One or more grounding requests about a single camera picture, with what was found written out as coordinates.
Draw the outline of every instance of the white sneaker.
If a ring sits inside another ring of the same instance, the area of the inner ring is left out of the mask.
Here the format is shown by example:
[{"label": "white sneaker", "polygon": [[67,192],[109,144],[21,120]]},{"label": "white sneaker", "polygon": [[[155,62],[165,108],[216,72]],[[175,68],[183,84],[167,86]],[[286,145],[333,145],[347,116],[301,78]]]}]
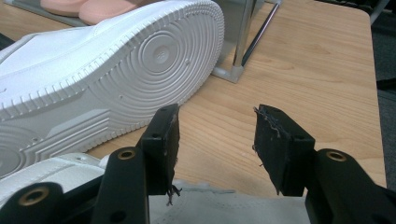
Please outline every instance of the white sneaker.
[{"label": "white sneaker", "polygon": [[212,1],[170,0],[96,26],[25,36],[0,52],[0,178],[86,151],[183,104],[211,73],[223,18]]}]

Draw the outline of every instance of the wooden desk surface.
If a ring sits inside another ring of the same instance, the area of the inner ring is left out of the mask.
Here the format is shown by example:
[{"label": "wooden desk surface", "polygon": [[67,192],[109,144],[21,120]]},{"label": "wooden desk surface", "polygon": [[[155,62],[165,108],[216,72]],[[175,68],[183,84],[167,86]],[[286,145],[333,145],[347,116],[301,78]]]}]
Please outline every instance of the wooden desk surface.
[{"label": "wooden desk surface", "polygon": [[[251,25],[262,25],[266,4]],[[0,32],[12,39],[68,27],[0,4]],[[239,192],[276,195],[251,149],[253,106],[284,110],[317,140],[355,157],[386,186],[369,16],[357,9],[312,0],[285,0],[237,84],[210,77],[180,108],[176,178]],[[89,151],[101,158],[134,146],[145,129]]]}]

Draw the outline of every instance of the brass insert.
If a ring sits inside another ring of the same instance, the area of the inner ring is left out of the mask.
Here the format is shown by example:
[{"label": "brass insert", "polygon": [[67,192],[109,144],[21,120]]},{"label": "brass insert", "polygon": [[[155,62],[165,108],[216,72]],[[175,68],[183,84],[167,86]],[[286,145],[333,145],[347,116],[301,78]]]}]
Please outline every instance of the brass insert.
[{"label": "brass insert", "polygon": [[29,192],[23,194],[18,203],[22,206],[30,206],[43,201],[49,195],[50,190],[47,187],[38,187],[31,189]]},{"label": "brass insert", "polygon": [[134,155],[136,155],[136,153],[133,150],[125,149],[119,153],[119,159],[123,160],[123,161],[129,160],[129,159],[133,158]]},{"label": "brass insert", "polygon": [[326,153],[327,157],[329,157],[330,159],[334,160],[334,161],[346,161],[347,157],[339,152],[336,151],[328,151]]}]

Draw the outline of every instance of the pink object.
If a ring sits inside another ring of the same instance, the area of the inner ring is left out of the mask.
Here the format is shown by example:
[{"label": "pink object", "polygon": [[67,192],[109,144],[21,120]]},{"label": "pink object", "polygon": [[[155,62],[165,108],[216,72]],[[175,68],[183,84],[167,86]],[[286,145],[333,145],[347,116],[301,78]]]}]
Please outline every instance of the pink object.
[{"label": "pink object", "polygon": [[56,15],[78,17],[79,9],[85,2],[87,0],[41,0],[40,5]]},{"label": "pink object", "polygon": [[79,11],[79,18],[89,25],[113,18],[160,0],[88,0]]}]

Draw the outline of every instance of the sole tread pattern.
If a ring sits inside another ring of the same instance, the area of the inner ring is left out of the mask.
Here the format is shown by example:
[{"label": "sole tread pattern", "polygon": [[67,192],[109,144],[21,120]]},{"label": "sole tread pattern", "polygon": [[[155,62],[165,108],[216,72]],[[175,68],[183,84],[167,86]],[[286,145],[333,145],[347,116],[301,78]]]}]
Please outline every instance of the sole tread pattern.
[{"label": "sole tread pattern", "polygon": [[[223,33],[219,8],[191,2],[120,37],[76,75],[2,103],[0,138],[15,137],[0,144],[11,158],[0,158],[0,178],[48,157],[89,150],[148,125],[164,105],[184,104],[215,66]],[[57,121],[46,128],[46,120]],[[44,131],[37,132],[40,125]]]}]

